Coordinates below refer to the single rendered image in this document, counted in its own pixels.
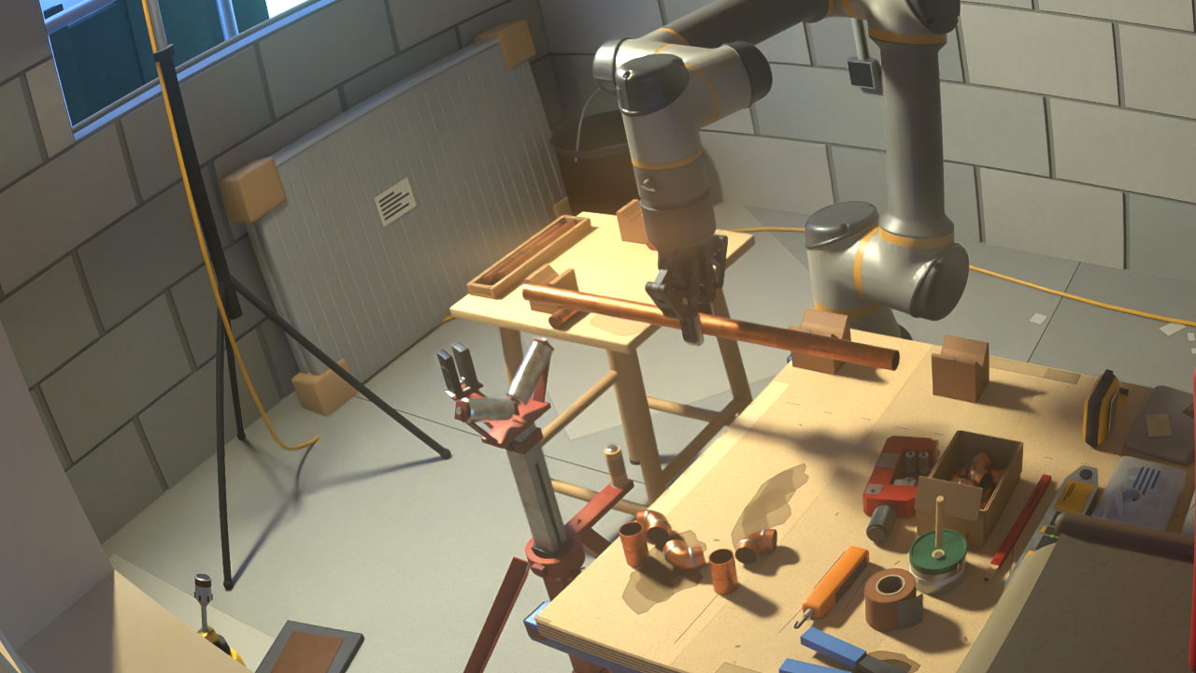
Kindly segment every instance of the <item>orange utility knife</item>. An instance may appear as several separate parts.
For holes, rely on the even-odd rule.
[[[813,617],[822,619],[826,617],[835,604],[843,598],[847,589],[855,583],[855,580],[868,565],[868,550],[860,547],[847,547],[843,556],[838,557],[835,565],[830,567],[826,575],[818,581],[814,591],[810,592],[806,600],[801,601],[801,620],[793,625],[794,629],[806,623]]]

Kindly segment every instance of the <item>yellow cord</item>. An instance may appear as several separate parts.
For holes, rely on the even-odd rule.
[[[751,228],[728,228],[727,231],[739,231],[739,232],[745,232],[745,233],[746,232],[753,232],[753,231],[797,231],[797,232],[804,232],[805,228],[800,227],[800,226],[755,226],[755,227],[751,227]],[[980,268],[978,265],[969,265],[968,268],[970,268],[972,270],[978,270],[978,271],[988,274],[988,275],[991,275],[993,277],[1000,277],[1001,280],[1008,280],[1009,282],[1017,282],[1018,285],[1025,285],[1026,287],[1032,287],[1035,289],[1041,289],[1043,292],[1046,292],[1048,294],[1055,294],[1056,296],[1063,296],[1063,298],[1067,298],[1067,299],[1072,299],[1072,300],[1075,300],[1075,301],[1081,301],[1081,302],[1090,304],[1090,305],[1093,305],[1093,306],[1099,306],[1099,307],[1103,307],[1103,308],[1109,308],[1111,311],[1117,311],[1117,312],[1123,312],[1123,313],[1129,313],[1129,314],[1136,314],[1139,317],[1148,317],[1151,319],[1158,319],[1158,320],[1163,320],[1163,322],[1173,322],[1176,324],[1184,324],[1184,325],[1188,325],[1188,326],[1196,326],[1196,322],[1190,320],[1190,319],[1179,319],[1179,318],[1176,318],[1176,317],[1165,317],[1165,316],[1161,316],[1161,314],[1154,314],[1154,313],[1149,313],[1149,312],[1142,312],[1142,311],[1137,311],[1137,310],[1134,310],[1134,308],[1127,308],[1127,307],[1122,307],[1122,306],[1115,306],[1112,304],[1105,304],[1103,301],[1096,301],[1093,299],[1085,299],[1084,296],[1078,296],[1075,294],[1068,294],[1067,292],[1060,292],[1058,289],[1051,289],[1050,287],[1043,287],[1042,285],[1035,285],[1033,282],[1026,282],[1025,280],[1018,280],[1017,277],[1003,275],[1003,274],[996,273],[995,270],[988,270],[987,268]]]
[[[150,24],[148,8],[142,7],[146,11],[146,24]],[[150,31],[150,39],[153,42],[153,31]],[[158,51],[158,47],[152,44],[154,53]],[[161,73],[161,62],[157,63],[158,68],[158,82],[161,86],[161,99],[166,105],[166,118],[170,121],[170,135],[175,140],[175,153],[178,155],[178,170],[183,173],[183,186],[187,190],[187,203],[191,208],[191,221],[195,224],[195,234],[200,239],[200,251],[203,253],[203,265],[208,269],[208,281],[212,283],[212,294],[216,298],[216,308],[220,310],[220,319],[225,325],[225,334],[227,335],[228,343],[232,345],[232,355],[237,359],[237,367],[240,368],[240,375],[245,380],[245,387],[249,388],[250,397],[254,398],[254,404],[257,405],[257,412],[262,415],[262,420],[266,421],[266,427],[270,429],[270,435],[274,436],[274,441],[279,443],[280,447],[288,452],[295,452],[299,449],[305,449],[319,441],[322,435],[316,435],[316,438],[299,445],[297,447],[289,447],[282,443],[279,439],[279,434],[274,432],[274,424],[270,423],[270,417],[266,416],[266,409],[262,408],[262,400],[257,399],[257,391],[254,390],[254,383],[249,380],[249,372],[245,371],[245,363],[240,359],[240,350],[237,348],[237,339],[233,338],[232,325],[228,323],[228,314],[225,312],[224,301],[220,300],[220,289],[216,286],[216,275],[212,270],[212,257],[208,256],[208,246],[203,243],[203,228],[200,227],[200,215],[195,209],[195,195],[191,194],[191,184],[187,179],[187,166],[183,164],[183,149],[178,143],[178,129],[175,128],[175,117],[170,110],[170,97],[166,96],[166,80]],[[216,344],[216,348],[224,348],[221,344]],[[220,378],[221,373],[216,373],[216,378]]]

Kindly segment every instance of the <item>concrete floor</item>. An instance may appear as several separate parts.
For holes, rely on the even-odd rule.
[[[718,207],[722,227],[787,222],[805,215]],[[799,233],[758,233],[727,274],[732,316],[798,324],[812,306]],[[1048,287],[1174,317],[1196,316],[1196,292],[1184,282],[989,246],[969,245],[972,263]],[[1041,316],[1039,322],[1032,318]],[[932,323],[902,318],[915,339],[941,343],[958,334],[990,343],[991,355],[1188,391],[1196,355],[1189,328],[1171,336],[1164,323],[972,274],[956,311]],[[288,619],[365,634],[355,673],[459,671],[513,556],[529,538],[509,466],[451,420],[434,353],[454,342],[474,354],[483,384],[505,385],[498,329],[450,320],[368,384],[453,452],[443,461],[361,398],[329,418],[304,411],[292,394],[270,412],[283,441],[317,434],[312,449],[287,453],[261,422],[245,442],[228,445],[230,534],[236,591],[215,592],[213,626],[256,667]],[[556,343],[549,397],[563,409],[606,369],[594,350]],[[710,341],[684,347],[661,330],[640,350],[648,394],[710,409],[730,400]],[[744,347],[753,393],[785,366],[785,354]],[[553,417],[550,412],[544,423]],[[675,453],[701,424],[655,415],[660,452]],[[602,489],[602,448],[622,443],[608,393],[545,448],[554,478]],[[637,488],[628,500],[642,502]],[[220,575],[215,459],[169,490],[104,547],[114,563],[159,602],[197,626],[190,599],[196,573]],[[580,501],[559,497],[563,515]],[[612,513],[599,533],[616,538],[627,515]],[[533,643],[521,620],[547,600],[529,577],[487,668],[490,673],[567,671],[565,655]]]

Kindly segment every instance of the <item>window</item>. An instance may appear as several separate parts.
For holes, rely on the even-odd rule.
[[[159,5],[178,66],[301,1],[159,0]],[[72,124],[158,79],[140,0],[42,0],[42,10]]]

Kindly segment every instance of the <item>robotic arm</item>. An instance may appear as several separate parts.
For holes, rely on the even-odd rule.
[[[752,43],[829,16],[868,20],[884,54],[890,209],[881,218],[862,208],[868,203],[836,203],[811,216],[816,304],[858,328],[896,334],[890,308],[938,319],[963,293],[968,256],[942,210],[936,56],[959,1],[719,0],[639,39],[610,41],[594,57],[598,86],[623,112],[645,228],[659,253],[646,289],[681,319],[690,344],[702,343],[697,314],[712,312],[726,263],[698,129],[771,88],[768,60]]]

